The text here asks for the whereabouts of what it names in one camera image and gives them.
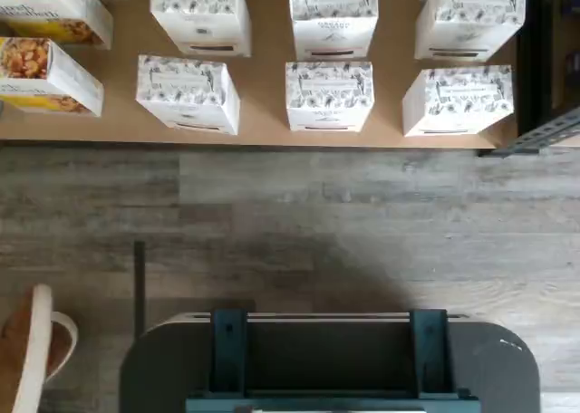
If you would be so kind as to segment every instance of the gray laminate floor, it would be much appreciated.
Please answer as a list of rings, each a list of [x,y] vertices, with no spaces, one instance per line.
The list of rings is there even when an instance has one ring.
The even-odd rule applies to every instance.
[[[580,151],[215,153],[0,149],[0,317],[50,284],[82,342],[43,410],[116,412],[132,249],[149,324],[442,307],[536,354],[546,411],[580,409]]]

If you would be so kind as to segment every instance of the black metal rail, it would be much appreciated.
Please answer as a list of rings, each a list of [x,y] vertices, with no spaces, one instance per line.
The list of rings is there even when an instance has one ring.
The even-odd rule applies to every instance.
[[[538,153],[580,135],[580,102],[552,109],[553,15],[552,0],[527,0],[526,24],[517,38],[517,138],[481,156]]]

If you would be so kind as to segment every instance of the wooden shelf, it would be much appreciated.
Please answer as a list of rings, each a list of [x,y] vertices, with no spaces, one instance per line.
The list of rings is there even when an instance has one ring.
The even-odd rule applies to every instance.
[[[402,136],[404,93],[420,69],[444,65],[413,59],[414,25],[421,8],[419,0],[380,0],[379,23],[370,52],[375,105],[363,131],[358,134],[291,132],[285,114],[285,62],[293,61],[295,53],[288,0],[247,0],[247,3],[253,26],[253,56],[221,60],[228,63],[242,99],[238,136],[168,129],[135,101],[137,56],[140,53],[180,56],[180,53],[150,14],[149,0],[129,0],[110,6],[115,20],[111,51],[67,49],[103,82],[102,117],[26,114],[7,106],[0,119],[0,139],[492,149],[516,136],[513,117],[475,136]],[[515,41],[510,41],[490,63],[514,64],[515,48]]]

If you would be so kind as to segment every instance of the display table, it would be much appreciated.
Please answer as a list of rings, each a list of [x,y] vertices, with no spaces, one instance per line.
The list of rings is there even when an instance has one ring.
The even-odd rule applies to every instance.
[[[248,315],[248,390],[401,390],[413,379],[408,314]],[[182,318],[140,336],[121,367],[120,413],[184,413],[208,384],[212,330]],[[455,380],[482,413],[539,413],[534,356],[511,331],[450,319]]]
[[[370,52],[375,104],[363,131],[291,132],[285,114],[285,63],[295,59],[295,52],[288,0],[247,0],[247,4],[252,18],[253,56],[222,60],[228,63],[242,99],[238,136],[168,129],[135,101],[137,56],[140,53],[180,56],[180,53],[150,14],[149,0],[128,0],[110,6],[115,22],[111,51],[67,49],[103,82],[102,117],[23,114],[6,106],[0,118],[0,140],[492,149],[516,136],[513,116],[473,136],[402,136],[404,93],[421,69],[448,65],[413,59],[419,0],[380,0],[380,17]],[[514,64],[515,44],[512,39],[489,63]]]

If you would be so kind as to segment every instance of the floral pattern box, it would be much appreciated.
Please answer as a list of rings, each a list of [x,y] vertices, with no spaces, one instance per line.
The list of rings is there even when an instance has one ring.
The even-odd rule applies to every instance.
[[[290,0],[298,60],[365,58],[379,0]]]
[[[150,10],[184,54],[251,54],[246,0],[150,0]]]
[[[236,135],[240,100],[222,62],[139,56],[137,102],[170,128]]]
[[[526,0],[427,0],[415,58],[485,62],[526,21]]]
[[[421,71],[402,101],[407,137],[477,134],[513,112],[510,66]]]
[[[373,104],[369,62],[286,64],[286,109],[291,130],[358,132]]]

